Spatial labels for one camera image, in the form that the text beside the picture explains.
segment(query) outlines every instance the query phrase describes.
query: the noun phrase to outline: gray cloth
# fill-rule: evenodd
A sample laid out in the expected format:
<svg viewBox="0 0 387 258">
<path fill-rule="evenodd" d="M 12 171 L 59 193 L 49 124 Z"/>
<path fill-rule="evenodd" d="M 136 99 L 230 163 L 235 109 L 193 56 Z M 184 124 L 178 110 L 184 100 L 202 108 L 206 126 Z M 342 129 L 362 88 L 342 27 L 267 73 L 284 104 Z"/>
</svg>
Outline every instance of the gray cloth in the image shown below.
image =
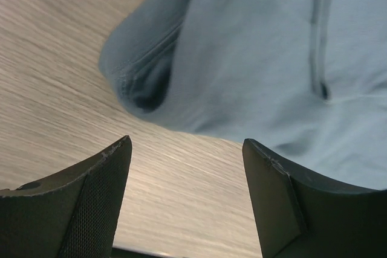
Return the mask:
<svg viewBox="0 0 387 258">
<path fill-rule="evenodd" d="M 387 0 L 145 0 L 99 66 L 142 120 L 387 188 Z"/>
</svg>

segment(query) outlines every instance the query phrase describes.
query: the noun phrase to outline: folded cloth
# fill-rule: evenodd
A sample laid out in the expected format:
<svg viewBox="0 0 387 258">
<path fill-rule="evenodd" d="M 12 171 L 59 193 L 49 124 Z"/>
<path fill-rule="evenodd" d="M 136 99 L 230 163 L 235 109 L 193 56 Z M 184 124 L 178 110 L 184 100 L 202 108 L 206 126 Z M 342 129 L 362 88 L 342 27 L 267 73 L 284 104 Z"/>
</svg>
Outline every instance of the folded cloth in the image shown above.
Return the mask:
<svg viewBox="0 0 387 258">
<path fill-rule="evenodd" d="M 387 0 L 145 0 L 99 67 L 132 114 L 387 189 Z"/>
</svg>

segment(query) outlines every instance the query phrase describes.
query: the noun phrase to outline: tabletop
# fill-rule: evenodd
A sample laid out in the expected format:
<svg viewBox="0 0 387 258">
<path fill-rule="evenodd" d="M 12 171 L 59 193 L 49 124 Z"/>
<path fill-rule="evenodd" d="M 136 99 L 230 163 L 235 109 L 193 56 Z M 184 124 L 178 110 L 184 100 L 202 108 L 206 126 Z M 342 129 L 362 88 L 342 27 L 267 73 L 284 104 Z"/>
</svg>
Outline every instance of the tabletop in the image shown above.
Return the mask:
<svg viewBox="0 0 387 258">
<path fill-rule="evenodd" d="M 0 0 L 0 189 L 128 134 L 133 155 L 115 245 L 176 257 L 261 257 L 241 144 L 131 117 L 98 72 L 104 40 L 141 1 Z"/>
</svg>

